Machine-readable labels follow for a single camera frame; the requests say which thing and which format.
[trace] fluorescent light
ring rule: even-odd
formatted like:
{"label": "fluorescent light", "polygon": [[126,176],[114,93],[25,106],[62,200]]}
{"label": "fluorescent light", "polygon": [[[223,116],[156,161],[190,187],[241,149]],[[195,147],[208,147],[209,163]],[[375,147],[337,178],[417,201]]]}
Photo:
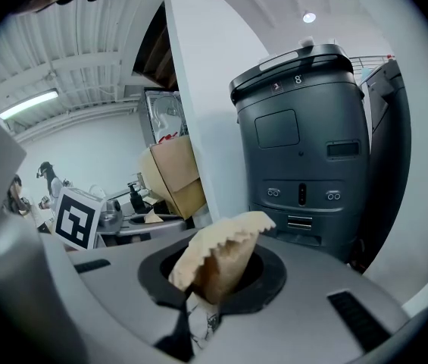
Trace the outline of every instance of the fluorescent light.
{"label": "fluorescent light", "polygon": [[2,112],[0,114],[0,118],[2,120],[7,120],[8,118],[11,118],[13,115],[16,115],[18,112],[22,112],[25,109],[31,108],[34,105],[40,104],[42,102],[56,99],[59,97],[59,94],[57,93],[57,90],[49,90],[48,92],[39,94],[38,96],[34,96],[31,99],[19,102],[15,106],[11,107],[10,109],[7,109],[6,111]]}
{"label": "fluorescent light", "polygon": [[305,23],[313,23],[316,18],[317,18],[317,15],[315,15],[313,12],[307,12],[303,16],[303,21]]}

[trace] paper coffee filter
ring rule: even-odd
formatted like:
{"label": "paper coffee filter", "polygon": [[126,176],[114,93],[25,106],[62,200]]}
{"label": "paper coffee filter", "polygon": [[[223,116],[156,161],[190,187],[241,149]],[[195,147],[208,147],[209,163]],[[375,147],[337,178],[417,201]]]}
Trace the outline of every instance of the paper coffee filter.
{"label": "paper coffee filter", "polygon": [[145,224],[153,224],[155,222],[163,222],[163,220],[157,216],[155,210],[150,210],[145,216]]}
{"label": "paper coffee filter", "polygon": [[275,226],[265,213],[247,212],[200,230],[168,280],[183,291],[195,283],[205,299],[218,303],[242,277],[259,234]]}

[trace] metal rack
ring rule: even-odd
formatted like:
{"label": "metal rack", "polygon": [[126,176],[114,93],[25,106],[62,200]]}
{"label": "metal rack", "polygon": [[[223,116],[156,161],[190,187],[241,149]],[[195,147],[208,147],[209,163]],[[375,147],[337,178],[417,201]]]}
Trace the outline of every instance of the metal rack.
{"label": "metal rack", "polygon": [[388,60],[387,55],[367,55],[364,57],[350,58],[357,84],[360,84],[362,80],[362,69],[364,67],[373,70],[381,64],[385,64]]}

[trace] cardboard box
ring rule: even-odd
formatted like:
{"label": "cardboard box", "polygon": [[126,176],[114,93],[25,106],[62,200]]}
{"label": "cardboard box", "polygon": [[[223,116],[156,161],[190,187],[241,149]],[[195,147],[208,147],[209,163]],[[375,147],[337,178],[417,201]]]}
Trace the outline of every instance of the cardboard box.
{"label": "cardboard box", "polygon": [[139,166],[150,189],[164,198],[175,214],[187,219],[206,203],[188,136],[146,149]]}

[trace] person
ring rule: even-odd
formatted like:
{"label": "person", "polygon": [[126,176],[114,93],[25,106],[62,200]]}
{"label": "person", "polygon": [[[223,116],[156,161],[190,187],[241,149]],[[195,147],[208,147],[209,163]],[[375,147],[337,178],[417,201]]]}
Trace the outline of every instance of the person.
{"label": "person", "polygon": [[40,209],[51,209],[55,216],[57,201],[61,194],[62,182],[55,175],[53,166],[49,162],[43,162],[39,167],[37,177],[44,177],[47,180],[48,194],[50,196],[50,202],[41,201],[39,204]]}
{"label": "person", "polygon": [[7,190],[7,196],[3,201],[3,209],[15,215],[22,215],[22,212],[28,212],[29,206],[25,204],[19,197],[22,188],[22,180],[16,174],[12,180],[10,187]]}
{"label": "person", "polygon": [[39,208],[35,204],[33,197],[28,193],[27,189],[22,187],[20,182],[20,188],[17,188],[20,200],[28,207],[27,211],[20,210],[20,213],[26,220],[29,220],[32,224],[35,225],[38,232],[43,234],[50,234],[50,230],[45,223],[44,218],[40,214]]}

